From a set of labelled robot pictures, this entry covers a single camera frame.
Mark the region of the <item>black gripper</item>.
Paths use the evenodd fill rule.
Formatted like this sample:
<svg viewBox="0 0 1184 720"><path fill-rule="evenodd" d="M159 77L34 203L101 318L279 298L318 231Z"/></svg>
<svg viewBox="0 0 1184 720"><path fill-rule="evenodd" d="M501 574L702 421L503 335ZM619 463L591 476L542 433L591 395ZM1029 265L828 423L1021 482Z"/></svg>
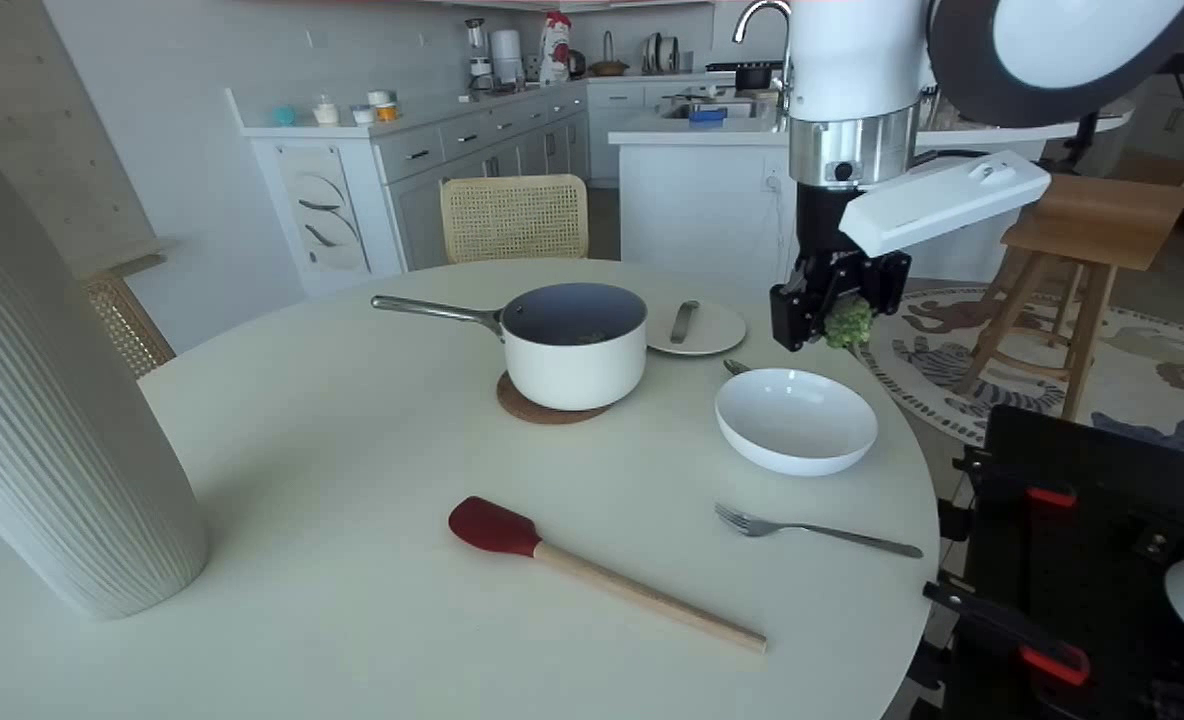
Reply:
<svg viewBox="0 0 1184 720"><path fill-rule="evenodd" d="M892 318L902 300L908 251L865 258L842 231L841 215L851 193L797 189L797 265L784 285L767 291L772 335L801 351L808 342L823 342L823 323L835 307L868 304L874 318Z"/></svg>

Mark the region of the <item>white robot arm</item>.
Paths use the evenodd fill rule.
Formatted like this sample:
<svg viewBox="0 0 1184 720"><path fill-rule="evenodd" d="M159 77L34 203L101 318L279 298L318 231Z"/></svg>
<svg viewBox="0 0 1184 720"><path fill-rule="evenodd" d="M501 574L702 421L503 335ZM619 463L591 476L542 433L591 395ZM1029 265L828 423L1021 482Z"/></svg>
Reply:
<svg viewBox="0 0 1184 720"><path fill-rule="evenodd" d="M908 251L1030 203L1046 175L1014 152L918 162L918 100L965 120L1084 120L1184 43L1184 0L747 0L789 21L784 134L797 185L790 276L767 291L784 350L815 342L841 300L894 311Z"/></svg>

